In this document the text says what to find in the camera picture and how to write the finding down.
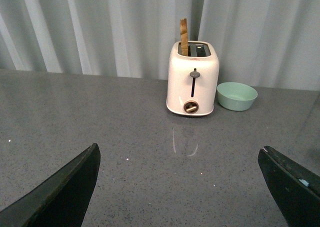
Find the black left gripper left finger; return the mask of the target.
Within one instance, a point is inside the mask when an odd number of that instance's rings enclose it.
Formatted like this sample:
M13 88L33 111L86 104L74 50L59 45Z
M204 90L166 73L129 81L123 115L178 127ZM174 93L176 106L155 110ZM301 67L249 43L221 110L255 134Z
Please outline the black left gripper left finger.
M101 153L94 143L0 212L2 227L80 227L93 195Z

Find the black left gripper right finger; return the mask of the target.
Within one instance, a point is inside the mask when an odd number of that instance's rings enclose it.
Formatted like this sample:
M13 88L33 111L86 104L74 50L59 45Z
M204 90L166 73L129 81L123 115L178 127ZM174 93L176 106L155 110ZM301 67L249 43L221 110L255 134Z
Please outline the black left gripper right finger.
M289 227L320 225L320 177L270 146L258 154L266 185Z

